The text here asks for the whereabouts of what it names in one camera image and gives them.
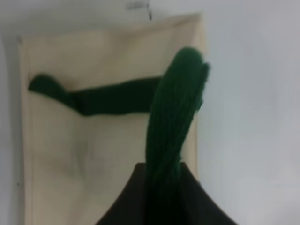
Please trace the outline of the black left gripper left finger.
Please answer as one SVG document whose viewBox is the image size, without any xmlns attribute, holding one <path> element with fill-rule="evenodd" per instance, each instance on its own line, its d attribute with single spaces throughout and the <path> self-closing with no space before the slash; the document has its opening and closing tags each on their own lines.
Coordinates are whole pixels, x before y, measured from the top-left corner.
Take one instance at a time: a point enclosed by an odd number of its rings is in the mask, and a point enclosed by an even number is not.
<svg viewBox="0 0 300 225">
<path fill-rule="evenodd" d="M 146 199 L 146 166 L 138 163 L 117 200 L 97 224 L 144 225 Z"/>
</svg>

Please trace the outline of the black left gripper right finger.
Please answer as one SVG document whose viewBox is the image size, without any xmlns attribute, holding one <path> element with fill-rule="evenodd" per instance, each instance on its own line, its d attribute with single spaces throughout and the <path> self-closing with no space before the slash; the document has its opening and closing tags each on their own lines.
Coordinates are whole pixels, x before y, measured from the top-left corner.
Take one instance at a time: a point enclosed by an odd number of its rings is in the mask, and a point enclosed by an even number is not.
<svg viewBox="0 0 300 225">
<path fill-rule="evenodd" d="M 180 207 L 184 225 L 235 225 L 209 197 L 185 163 L 180 164 Z"/>
</svg>

